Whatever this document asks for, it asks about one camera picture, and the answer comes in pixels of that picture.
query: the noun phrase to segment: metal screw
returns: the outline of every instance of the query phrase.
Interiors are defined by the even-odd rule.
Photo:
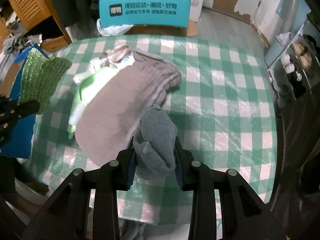
[[[191,165],[194,167],[199,167],[201,165],[201,162],[200,161],[192,161]]]
[[[81,172],[82,172],[82,170],[81,170],[80,168],[76,168],[76,169],[73,170],[72,173],[73,173],[74,175],[79,175],[79,174],[81,174]]]
[[[109,162],[110,166],[115,167],[119,165],[119,162],[117,160],[112,160],[111,162]]]
[[[237,175],[237,171],[234,170],[234,169],[228,170],[228,173],[229,173],[231,176],[236,176],[236,175]]]

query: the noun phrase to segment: teal box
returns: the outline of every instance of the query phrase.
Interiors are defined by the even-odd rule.
[[[102,28],[112,25],[187,27],[191,0],[99,0]]]

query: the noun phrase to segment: glittery green cloth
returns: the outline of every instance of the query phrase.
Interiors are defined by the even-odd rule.
[[[37,49],[31,49],[22,70],[18,104],[37,100],[40,103],[40,110],[37,114],[42,114],[49,109],[49,100],[60,79],[71,65],[68,59],[59,57],[47,59]]]

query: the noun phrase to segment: black logo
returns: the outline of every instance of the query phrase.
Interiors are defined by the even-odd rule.
[[[109,6],[110,16],[120,16],[122,15],[122,4],[113,4]]]

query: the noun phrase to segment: checkered tablecloth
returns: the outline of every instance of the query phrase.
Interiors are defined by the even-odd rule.
[[[68,139],[76,91],[72,78],[86,71],[90,59],[120,44],[160,54],[180,68],[182,83],[169,91],[163,108],[177,126],[183,148],[210,168],[236,169],[268,202],[276,167],[276,122],[262,62],[243,49],[214,41],[100,37],[76,41],[55,52],[53,56],[65,57],[73,65],[60,81],[51,109],[36,119],[32,158],[24,166],[53,189],[74,168],[97,168],[76,141]],[[152,224],[190,222],[192,193],[179,190],[174,174],[160,181],[135,176],[131,190],[119,191],[117,196],[119,217]],[[219,227],[219,198],[216,202]]]

